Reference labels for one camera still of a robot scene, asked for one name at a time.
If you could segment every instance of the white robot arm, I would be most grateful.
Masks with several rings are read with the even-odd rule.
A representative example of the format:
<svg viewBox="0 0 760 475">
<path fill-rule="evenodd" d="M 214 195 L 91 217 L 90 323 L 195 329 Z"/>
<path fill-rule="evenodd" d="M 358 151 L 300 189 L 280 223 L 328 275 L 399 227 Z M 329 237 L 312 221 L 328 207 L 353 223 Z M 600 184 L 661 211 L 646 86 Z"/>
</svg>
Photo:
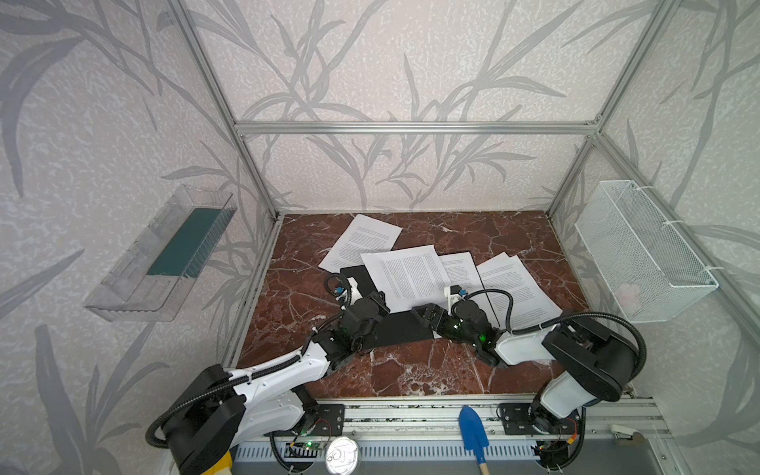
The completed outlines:
<svg viewBox="0 0 760 475">
<path fill-rule="evenodd" d="M 363 340 L 388 315 L 385 295 L 358 296 L 356 281 L 332 274 L 340 286 L 329 290 L 340 300 L 341 312 L 314 328 L 302 348 L 260 365 L 224 371 L 214 365 L 193 381 L 177 402 L 148 428 L 149 444 L 170 448 L 182 475 L 195 475 L 212 467 L 240 442 L 277 430 L 303 433 L 314 427 L 316 402 L 303 384 L 317 381 L 343 368 L 361 350 Z M 436 304 L 416 307 L 412 314 L 421 325 L 456 343 L 472 345 L 479 359 L 490 366 L 555 359 L 564 367 L 530 406 L 530 423 L 547 432 L 559 420 L 584 404 L 617 401 L 625 385 L 644 365 L 646 349 L 635 327 L 615 315 L 599 312 L 563 312 L 543 324 L 513 330 L 493 328 L 485 312 L 460 287 L 447 288 L 447 308 Z M 628 328 L 628 340 L 592 317 L 613 320 Z M 156 437 L 161 428 L 165 440 Z"/>
</svg>

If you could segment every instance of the white wire basket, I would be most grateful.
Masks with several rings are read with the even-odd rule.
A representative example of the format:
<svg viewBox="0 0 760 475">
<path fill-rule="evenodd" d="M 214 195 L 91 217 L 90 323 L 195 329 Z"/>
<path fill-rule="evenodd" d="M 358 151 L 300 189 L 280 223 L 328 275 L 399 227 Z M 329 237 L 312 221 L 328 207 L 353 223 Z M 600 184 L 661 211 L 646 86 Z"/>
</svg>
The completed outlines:
<svg viewBox="0 0 760 475">
<path fill-rule="evenodd" d="M 717 289 L 673 222 L 631 180 L 599 182 L 575 229 L 632 323 L 670 320 Z"/>
</svg>

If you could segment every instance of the clear plastic tray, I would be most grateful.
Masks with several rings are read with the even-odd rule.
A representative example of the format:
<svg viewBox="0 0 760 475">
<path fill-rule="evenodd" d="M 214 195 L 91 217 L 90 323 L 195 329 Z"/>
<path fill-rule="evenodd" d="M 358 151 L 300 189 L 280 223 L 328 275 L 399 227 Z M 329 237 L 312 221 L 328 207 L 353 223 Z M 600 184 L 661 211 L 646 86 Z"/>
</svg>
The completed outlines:
<svg viewBox="0 0 760 475">
<path fill-rule="evenodd" d="M 84 306 L 109 321 L 172 321 L 235 211 L 230 192 L 179 186 Z"/>
</svg>

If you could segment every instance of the tin can lid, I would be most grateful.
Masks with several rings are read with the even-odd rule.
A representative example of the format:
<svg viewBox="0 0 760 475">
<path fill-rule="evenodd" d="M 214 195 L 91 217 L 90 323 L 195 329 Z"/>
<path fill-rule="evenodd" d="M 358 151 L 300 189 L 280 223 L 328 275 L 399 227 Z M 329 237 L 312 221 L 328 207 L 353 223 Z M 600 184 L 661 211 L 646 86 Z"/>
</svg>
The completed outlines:
<svg viewBox="0 0 760 475">
<path fill-rule="evenodd" d="M 349 475 L 359 464 L 359 445 L 348 437 L 338 437 L 328 445 L 325 464 L 332 475 Z"/>
</svg>

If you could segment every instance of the wallpaper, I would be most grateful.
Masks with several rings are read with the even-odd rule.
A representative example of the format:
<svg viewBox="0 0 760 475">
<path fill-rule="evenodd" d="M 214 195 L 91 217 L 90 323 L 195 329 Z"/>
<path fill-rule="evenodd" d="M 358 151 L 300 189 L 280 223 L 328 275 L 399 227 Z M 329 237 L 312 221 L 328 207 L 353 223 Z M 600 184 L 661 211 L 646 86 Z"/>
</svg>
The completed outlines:
<svg viewBox="0 0 760 475">
<path fill-rule="evenodd" d="M 271 221 L 162 2 L 0 2 L 0 473 L 156 473 Z M 82 305 L 176 187 L 239 209 L 170 323 Z"/>
<path fill-rule="evenodd" d="M 238 121 L 593 120 L 655 3 L 186 2 Z M 579 142 L 271 135 L 249 148 L 282 209 L 517 210 L 546 207 Z"/>
<path fill-rule="evenodd" d="M 188 0 L 238 120 L 589 120 L 656 2 Z"/>
<path fill-rule="evenodd" d="M 757 302 L 760 2 L 682 2 L 604 133 Z M 554 223 L 595 309 L 615 301 L 572 224 L 600 179 L 587 162 Z M 714 295 L 639 325 L 649 349 L 634 380 L 652 396 L 695 475 L 760 464 L 760 351 Z"/>
<path fill-rule="evenodd" d="M 278 206 L 546 209 L 577 135 L 275 135 L 249 141 Z M 400 150 L 396 155 L 393 150 Z M 439 160 L 445 150 L 444 160 Z"/>
</svg>

